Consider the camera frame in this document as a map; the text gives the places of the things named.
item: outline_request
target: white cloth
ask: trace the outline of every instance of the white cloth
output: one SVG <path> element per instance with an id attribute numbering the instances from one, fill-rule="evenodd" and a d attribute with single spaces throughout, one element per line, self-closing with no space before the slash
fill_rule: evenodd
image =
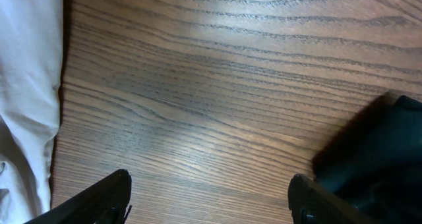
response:
<path id="1" fill-rule="evenodd" d="M 63 0 L 0 0 L 0 223 L 50 209 Z"/>

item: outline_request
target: white towel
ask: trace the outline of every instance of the white towel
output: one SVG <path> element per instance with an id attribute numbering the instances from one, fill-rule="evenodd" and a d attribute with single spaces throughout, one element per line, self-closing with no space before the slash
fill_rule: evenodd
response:
<path id="1" fill-rule="evenodd" d="M 50 209 L 63 0 L 0 0 L 0 223 Z"/>

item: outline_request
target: folded black cloth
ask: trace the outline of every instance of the folded black cloth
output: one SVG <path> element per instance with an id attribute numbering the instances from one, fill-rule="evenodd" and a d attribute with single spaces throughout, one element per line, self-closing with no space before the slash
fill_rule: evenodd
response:
<path id="1" fill-rule="evenodd" d="M 357 126 L 316 182 L 381 223 L 422 223 L 422 103 L 402 96 Z"/>

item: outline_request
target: brown wooden tabletop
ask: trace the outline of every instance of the brown wooden tabletop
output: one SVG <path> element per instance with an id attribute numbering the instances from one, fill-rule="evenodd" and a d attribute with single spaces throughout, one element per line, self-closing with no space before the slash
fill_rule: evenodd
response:
<path id="1" fill-rule="evenodd" d="M 53 207 L 119 168 L 127 223 L 292 223 L 296 173 L 422 99 L 422 0 L 65 0 Z"/>

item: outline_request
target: wooden table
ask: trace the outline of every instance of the wooden table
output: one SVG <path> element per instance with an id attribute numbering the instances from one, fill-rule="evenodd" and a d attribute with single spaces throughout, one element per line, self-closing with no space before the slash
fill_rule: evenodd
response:
<path id="1" fill-rule="evenodd" d="M 127 223 L 291 223 L 358 111 L 422 99 L 422 0 L 65 2 L 53 206 L 125 168 Z"/>

